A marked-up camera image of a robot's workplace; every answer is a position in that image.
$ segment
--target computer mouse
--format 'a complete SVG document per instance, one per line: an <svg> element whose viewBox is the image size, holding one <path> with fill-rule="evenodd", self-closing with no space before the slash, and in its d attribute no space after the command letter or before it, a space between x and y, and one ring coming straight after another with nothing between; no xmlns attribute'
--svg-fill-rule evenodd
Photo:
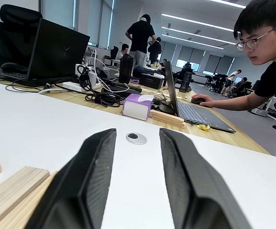
<svg viewBox="0 0 276 229"><path fill-rule="evenodd" d="M200 103L204 103L204 98L191 99L191 103L199 105Z"/></svg>
<svg viewBox="0 0 276 229"><path fill-rule="evenodd" d="M8 72L8 73L27 73L28 72L28 68L17 64L17 63L4 63L3 65L1 65L1 68L4 72Z"/></svg>

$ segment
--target ceiling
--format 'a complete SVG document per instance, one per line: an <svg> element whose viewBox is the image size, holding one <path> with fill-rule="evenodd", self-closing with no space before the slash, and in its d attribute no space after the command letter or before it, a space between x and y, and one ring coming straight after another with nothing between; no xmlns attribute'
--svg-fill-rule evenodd
<svg viewBox="0 0 276 229"><path fill-rule="evenodd" d="M232 3L240 4L246 6L250 0L226 0ZM168 14L180 18L190 19L194 21L200 21L203 23L208 23L220 27L225 27L228 29L233 29L234 24L242 11L242 8L229 6L210 0L143 0L144 10L152 18L152 26L154 27L157 36L161 34L166 35L168 32L169 36L191 40L193 42L205 43L212 46L218 46L224 48L223 50L195 44L187 41L181 41L174 38L161 36L163 41L171 42L179 45L184 45L188 47L193 47L205 51L209 51L215 55L219 56L232 56L237 57L244 55L240 52L234 45L227 44L225 42L218 42L209 40L202 37L196 37L189 34L184 34L176 31L169 31L162 29L161 27L170 28L185 31L189 33L198 33L198 35L207 36L215 39L220 39L228 42L236 43L233 37L233 32L225 31L205 25L195 24L187 21L182 21L179 19L168 18L162 16L161 14Z"/></svg>

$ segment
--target black box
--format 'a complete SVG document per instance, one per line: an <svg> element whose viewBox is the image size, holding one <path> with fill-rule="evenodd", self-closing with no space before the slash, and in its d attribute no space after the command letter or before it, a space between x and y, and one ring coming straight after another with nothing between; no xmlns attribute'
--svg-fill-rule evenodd
<svg viewBox="0 0 276 229"><path fill-rule="evenodd" d="M159 90L162 87L163 80L163 75L142 74L140 77L139 84Z"/></svg>

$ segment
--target laptop keyboard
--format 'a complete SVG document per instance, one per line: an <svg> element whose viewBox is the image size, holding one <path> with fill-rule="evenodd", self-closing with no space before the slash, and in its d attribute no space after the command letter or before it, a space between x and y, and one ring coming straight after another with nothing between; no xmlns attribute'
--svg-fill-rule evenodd
<svg viewBox="0 0 276 229"><path fill-rule="evenodd" d="M192 106L190 106L189 104L181 103L181 102L177 102L177 103L178 103L178 108L181 113L181 116L184 119L190 120L190 121L195 121L195 122L201 123L201 124L207 124L205 119L202 118L201 115L198 114L198 112L196 110L194 110L194 108Z"/></svg>
<svg viewBox="0 0 276 229"><path fill-rule="evenodd" d="M27 74L22 74L22 73L3 73L3 74L17 79L25 80L27 78Z"/></svg>

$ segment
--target power strip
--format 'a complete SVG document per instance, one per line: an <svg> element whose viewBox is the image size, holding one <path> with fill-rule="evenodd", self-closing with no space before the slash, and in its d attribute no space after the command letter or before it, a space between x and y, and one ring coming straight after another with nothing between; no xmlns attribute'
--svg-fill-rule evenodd
<svg viewBox="0 0 276 229"><path fill-rule="evenodd" d="M77 91L77 92L88 92L86 91L85 89L83 89L79 83L72 83L72 82L64 82L62 83L62 86L65 87L65 88L68 88L68 89L71 89L71 90L74 90L74 91Z"/></svg>
<svg viewBox="0 0 276 229"><path fill-rule="evenodd" d="M75 74L76 74L77 76L80 76L80 75L81 75L81 74L77 71L77 67L78 67L79 65L80 65L80 64L76 64L76 65L75 65ZM92 89L93 89L93 90L96 90L96 89L98 89L98 88L101 87L101 84L96 82L96 80L97 80L97 74L92 72L92 68L91 68L91 67L88 67L88 68L89 68L89 73L88 73L88 75L89 75L89 78L90 78L90 83L91 83Z"/></svg>

